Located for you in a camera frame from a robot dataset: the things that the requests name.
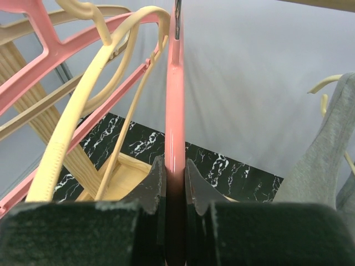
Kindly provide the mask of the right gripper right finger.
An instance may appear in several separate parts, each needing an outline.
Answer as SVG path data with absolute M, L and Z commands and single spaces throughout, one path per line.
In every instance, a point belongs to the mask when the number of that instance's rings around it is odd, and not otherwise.
M 188 265 L 353 265 L 354 241 L 320 204 L 231 202 L 185 167 Z

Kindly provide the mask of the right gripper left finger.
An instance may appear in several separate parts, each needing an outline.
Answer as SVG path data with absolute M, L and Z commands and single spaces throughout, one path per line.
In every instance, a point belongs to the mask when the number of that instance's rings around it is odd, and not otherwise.
M 158 156 L 120 201 L 18 204 L 1 223 L 1 264 L 164 265 L 165 190 Z

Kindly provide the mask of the wooden hanger with blue top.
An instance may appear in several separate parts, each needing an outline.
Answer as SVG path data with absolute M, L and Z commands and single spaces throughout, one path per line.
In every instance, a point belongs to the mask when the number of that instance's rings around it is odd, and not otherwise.
M 104 102 L 117 86 L 125 73 L 136 42 L 140 22 L 150 14 L 158 16 L 158 51 L 162 52 L 169 35 L 170 14 L 157 6 L 146 6 L 129 15 L 114 32 L 110 32 L 101 11 L 92 3 L 78 1 L 58 1 L 67 12 L 79 19 L 91 19 L 98 30 L 103 46 L 98 51 L 60 117 L 52 137 L 43 154 L 36 175 L 28 191 L 28 202 L 48 202 L 52 200 L 54 188 L 58 182 L 60 170 L 72 140 L 74 130 L 84 109 L 92 109 Z M 128 46 L 122 61 L 106 87 L 92 99 L 89 95 L 97 82 L 109 57 L 116 46 L 127 34 L 130 34 Z

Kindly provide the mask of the pink hanger with green top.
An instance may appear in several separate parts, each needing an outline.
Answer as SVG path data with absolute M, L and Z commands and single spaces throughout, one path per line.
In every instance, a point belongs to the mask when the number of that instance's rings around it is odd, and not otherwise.
M 166 79 L 165 167 L 166 227 L 165 249 L 168 265 L 185 265 L 185 95 L 184 30 L 182 1 L 175 1 L 170 19 Z

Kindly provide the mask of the grey tank top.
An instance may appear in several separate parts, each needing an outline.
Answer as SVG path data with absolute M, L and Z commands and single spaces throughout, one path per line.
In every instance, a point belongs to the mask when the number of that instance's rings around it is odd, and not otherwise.
M 274 202 L 336 208 L 339 168 L 353 131 L 354 73 L 347 73 L 337 82 L 315 139 L 282 181 Z

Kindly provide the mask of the pink hanger with striped top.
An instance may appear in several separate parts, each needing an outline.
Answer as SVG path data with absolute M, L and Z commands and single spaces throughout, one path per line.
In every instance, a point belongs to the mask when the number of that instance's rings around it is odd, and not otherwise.
M 1 10 L 9 13 L 25 13 L 28 16 L 28 21 L 32 26 L 32 29 L 39 36 L 43 45 L 43 53 L 37 58 L 32 60 L 26 66 L 24 66 L 19 72 L 15 73 L 10 79 L 8 79 L 1 86 L 1 112 L 5 112 L 15 101 L 17 101 L 24 93 L 26 93 L 33 85 L 41 80 L 49 71 L 53 70 L 62 61 L 68 59 L 77 51 L 83 49 L 92 42 L 101 39 L 96 26 L 91 27 L 78 35 L 70 37 L 65 42 L 61 42 L 54 30 L 54 25 L 49 19 L 49 15 L 45 10 L 41 1 L 30 1 L 29 3 L 23 3 L 21 1 L 2 1 Z M 117 27 L 132 13 L 125 13 L 117 17 L 111 17 L 106 21 L 106 25 L 109 31 L 114 32 Z M 150 14 L 143 18 L 142 23 L 156 23 L 158 25 L 158 16 L 156 14 Z M 127 33 L 124 37 L 130 39 L 130 34 Z M 118 44 L 115 50 L 122 50 L 122 47 Z M 150 75 L 151 70 L 156 64 L 162 52 L 158 51 L 158 43 L 151 55 L 151 58 L 146 64 L 141 66 L 143 76 L 138 87 L 138 91 L 135 94 L 133 102 L 130 106 L 128 116 L 132 117 L 141 90 L 145 86 L 145 83 Z M 72 140 L 69 144 L 67 153 L 70 153 L 77 145 L 77 143 L 92 129 L 93 126 L 114 106 L 121 97 L 131 88 L 135 78 L 131 77 L 124 83 L 118 82 L 117 86 L 113 89 L 110 96 L 102 103 L 93 107 L 92 109 L 84 109 L 82 116 L 77 122 L 77 126 L 74 130 Z M 27 183 L 27 192 L 24 195 L 26 199 L 28 191 L 31 187 L 32 181 L 36 175 L 38 169 L 29 175 L 29 181 Z

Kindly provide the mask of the light wooden hanger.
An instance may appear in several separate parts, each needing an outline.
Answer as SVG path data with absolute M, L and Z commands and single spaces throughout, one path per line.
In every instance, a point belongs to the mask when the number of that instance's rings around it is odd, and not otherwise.
M 125 13 L 129 13 L 130 10 L 123 6 L 111 6 L 111 5 L 98 5 L 99 10 L 105 17 L 118 16 Z M 63 24 L 66 22 L 75 21 L 72 15 L 68 14 L 63 10 L 54 11 L 48 14 L 49 19 L 53 25 Z M 78 75 L 64 85 L 60 86 L 58 89 L 45 96 L 43 99 L 38 100 L 34 105 L 22 111 L 12 120 L 9 120 L 1 126 L 1 139 L 5 139 L 10 134 L 21 128 L 23 125 L 32 121 L 35 117 L 49 109 L 56 102 L 67 96 L 69 93 L 73 92 L 77 84 L 81 79 L 81 75 Z

